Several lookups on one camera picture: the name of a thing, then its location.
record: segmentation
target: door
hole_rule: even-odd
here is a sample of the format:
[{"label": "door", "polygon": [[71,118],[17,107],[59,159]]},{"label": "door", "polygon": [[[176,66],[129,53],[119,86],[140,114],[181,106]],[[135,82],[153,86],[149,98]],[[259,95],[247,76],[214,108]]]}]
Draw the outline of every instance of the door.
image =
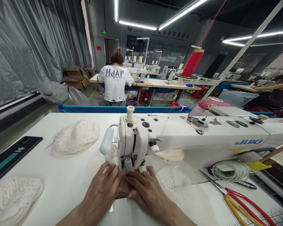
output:
[{"label": "door", "polygon": [[108,40],[108,58],[109,58],[109,62],[110,62],[110,57],[111,54],[117,50],[117,48],[119,47],[119,41],[118,40]]},{"label": "door", "polygon": [[105,54],[105,41],[104,38],[92,37],[94,47],[94,57],[97,64],[97,71],[101,71],[102,67],[106,66],[106,54]]}]

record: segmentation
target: scissors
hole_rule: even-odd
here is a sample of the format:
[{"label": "scissors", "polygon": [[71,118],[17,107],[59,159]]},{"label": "scissors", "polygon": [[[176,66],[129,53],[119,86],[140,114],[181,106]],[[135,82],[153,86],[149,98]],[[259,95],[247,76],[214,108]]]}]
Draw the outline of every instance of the scissors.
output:
[{"label": "scissors", "polygon": [[[199,170],[210,182],[212,182],[212,184],[224,195],[224,200],[226,201],[227,205],[229,206],[229,208],[231,209],[231,211],[233,212],[233,214],[235,215],[235,217],[237,218],[237,220],[240,222],[240,224],[242,226],[247,226],[247,224],[245,223],[245,221],[241,218],[241,216],[238,214],[237,210],[239,212],[241,212],[244,216],[246,216],[249,220],[251,220],[252,222],[254,222],[256,225],[258,226],[267,226],[258,216],[256,216],[238,197],[241,197],[242,199],[246,200],[248,203],[250,203],[256,210],[258,210],[258,212],[260,214],[262,214],[262,216],[267,220],[267,222],[270,224],[270,226],[276,226],[275,222],[269,217],[269,215],[267,215],[267,213],[265,213],[257,204],[255,204],[252,200],[250,200],[249,198],[247,198],[246,196],[235,192],[231,189],[228,188],[224,188],[222,187],[220,184],[218,184],[217,182],[215,182],[214,180],[212,180],[208,175],[206,175],[204,172],[202,172],[201,170]],[[232,199],[231,197],[237,202],[239,203],[243,209],[237,205]]]}]

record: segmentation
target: ripped jeans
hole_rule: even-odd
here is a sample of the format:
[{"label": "ripped jeans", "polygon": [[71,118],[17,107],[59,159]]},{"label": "ripped jeans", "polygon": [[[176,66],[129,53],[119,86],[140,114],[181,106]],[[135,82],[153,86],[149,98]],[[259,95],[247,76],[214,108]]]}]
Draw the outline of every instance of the ripped jeans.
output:
[{"label": "ripped jeans", "polygon": [[104,106],[126,106],[127,100],[124,101],[108,101],[104,100]]}]

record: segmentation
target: phone case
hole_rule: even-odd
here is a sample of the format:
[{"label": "phone case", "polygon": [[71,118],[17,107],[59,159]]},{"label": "phone case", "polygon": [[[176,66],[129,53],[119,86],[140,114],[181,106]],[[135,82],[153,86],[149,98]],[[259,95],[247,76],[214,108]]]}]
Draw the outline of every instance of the phone case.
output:
[{"label": "phone case", "polygon": [[42,140],[42,137],[25,136],[2,152],[0,154],[0,179]]}]

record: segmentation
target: juki logo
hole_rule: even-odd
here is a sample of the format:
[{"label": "juki logo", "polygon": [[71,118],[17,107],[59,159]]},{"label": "juki logo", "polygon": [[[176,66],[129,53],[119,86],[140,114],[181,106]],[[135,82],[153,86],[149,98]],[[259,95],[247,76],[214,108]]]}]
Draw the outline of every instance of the juki logo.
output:
[{"label": "juki logo", "polygon": [[263,140],[243,140],[240,142],[236,142],[235,144],[260,144]]}]

